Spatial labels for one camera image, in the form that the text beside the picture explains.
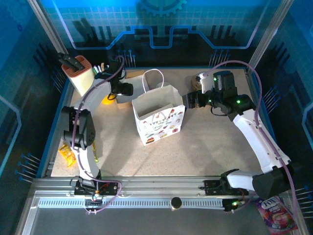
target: snack bag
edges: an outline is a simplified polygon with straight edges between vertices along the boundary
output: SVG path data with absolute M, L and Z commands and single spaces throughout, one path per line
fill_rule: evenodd
M 275 197 L 268 200 L 258 198 L 254 203 L 271 235 L 281 235 L 298 229 L 292 216 Z

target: black robotic arm joint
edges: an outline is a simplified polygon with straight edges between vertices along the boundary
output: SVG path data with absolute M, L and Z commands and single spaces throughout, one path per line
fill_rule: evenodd
M 63 139 L 71 146 L 74 130 L 74 121 L 77 110 L 74 107 L 63 107 L 61 110 L 61 120 Z M 92 145 L 96 136 L 96 131 L 94 128 L 93 120 L 90 111 L 84 109 L 80 112 L 77 126 L 74 146 L 82 148 L 85 150 L 87 146 Z

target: paper bag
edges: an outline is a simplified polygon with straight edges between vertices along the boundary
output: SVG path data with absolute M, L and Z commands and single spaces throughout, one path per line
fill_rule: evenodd
M 139 136 L 148 145 L 180 131 L 185 106 L 176 88 L 160 87 L 132 101 Z

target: speckled tabletop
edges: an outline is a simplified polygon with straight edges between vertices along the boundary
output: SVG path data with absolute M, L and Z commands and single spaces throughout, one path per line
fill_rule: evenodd
M 165 82 L 181 95 L 191 91 L 191 77 L 205 69 L 162 69 Z M 242 69 L 231 70 L 238 94 L 250 95 Z M 146 74 L 150 89 L 161 82 L 157 71 Z M 75 91 L 72 104 L 80 98 Z M 143 146 L 136 129 L 132 107 L 100 104 L 93 115 L 96 153 L 102 175 L 107 176 L 212 176 L 239 168 L 259 171 L 250 145 L 228 117 L 217 117 L 210 108 L 187 110 L 181 131 Z M 67 168 L 57 153 L 51 176 L 79 175 L 77 164 Z

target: white robotic arm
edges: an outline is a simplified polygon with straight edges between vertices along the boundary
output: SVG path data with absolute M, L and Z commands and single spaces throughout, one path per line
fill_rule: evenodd
M 213 76 L 200 73 L 197 80 L 202 84 L 202 91 L 193 92 L 183 97 L 188 108 L 196 105 L 212 108 L 219 107 L 243 133 L 254 151 L 262 172 L 244 172 L 238 169 L 230 170 L 221 175 L 221 184 L 224 190 L 231 192 L 232 188 L 244 188 L 256 191 L 264 199 L 275 196 L 290 189 L 289 181 L 272 146 L 277 149 L 280 158 L 292 174 L 300 166 L 291 163 L 290 158 L 278 147 L 272 136 L 259 117 L 255 121 L 255 105 L 247 95 L 238 95 L 234 83 L 234 76 L 230 71 L 221 71 Z
M 118 61 L 111 61 L 113 65 L 110 67 L 117 68 Z M 78 161 L 79 175 L 85 181 L 85 184 L 92 185 L 92 178 L 101 178 L 100 170 L 95 163 L 92 143 L 95 138 L 95 128 L 92 121 L 92 115 L 100 105 L 101 101 L 112 95 L 132 95 L 132 84 L 122 83 L 121 81 L 126 75 L 125 69 L 117 73 L 115 77 L 109 81 L 105 81 L 112 76 L 115 71 L 107 71 L 98 73 L 95 80 L 86 92 L 86 94 L 77 101 L 73 107 L 64 107 L 61 111 L 63 115 L 62 122 L 64 127 L 63 139 L 69 146 L 72 146 L 74 120 L 79 110 L 79 118 L 77 120 L 76 135 L 74 148 L 71 147 Z

